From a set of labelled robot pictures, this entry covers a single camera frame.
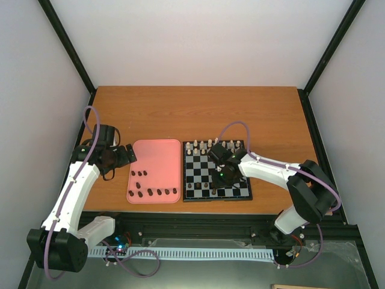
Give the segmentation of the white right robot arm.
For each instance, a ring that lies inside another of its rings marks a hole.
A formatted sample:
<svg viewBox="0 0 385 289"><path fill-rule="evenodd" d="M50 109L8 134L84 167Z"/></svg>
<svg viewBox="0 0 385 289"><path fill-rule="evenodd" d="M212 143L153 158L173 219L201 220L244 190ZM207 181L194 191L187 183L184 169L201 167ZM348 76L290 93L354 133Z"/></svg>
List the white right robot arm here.
<svg viewBox="0 0 385 289"><path fill-rule="evenodd" d="M216 189L232 186L246 177L269 182L289 193L292 206L274 221L276 230L284 235L310 223L319 224L327 213L341 206L336 187L313 161L284 163L245 149L231 152L222 147L212 148L208 157L215 164L212 182Z"/></svg>

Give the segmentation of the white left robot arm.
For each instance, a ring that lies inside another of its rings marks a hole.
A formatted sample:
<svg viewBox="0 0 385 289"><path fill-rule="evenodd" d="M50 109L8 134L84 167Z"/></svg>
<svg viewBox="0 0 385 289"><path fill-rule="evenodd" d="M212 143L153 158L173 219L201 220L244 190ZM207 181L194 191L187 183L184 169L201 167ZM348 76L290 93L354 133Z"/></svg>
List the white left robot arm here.
<svg viewBox="0 0 385 289"><path fill-rule="evenodd" d="M83 228L78 226L96 180L136 160L131 144L95 148L80 145L74 149L69 174L55 206L41 228L31 229L26 238L37 267L46 272L79 272L89 251L103 239L116 243L124 238L125 227L110 216L97 216Z"/></svg>

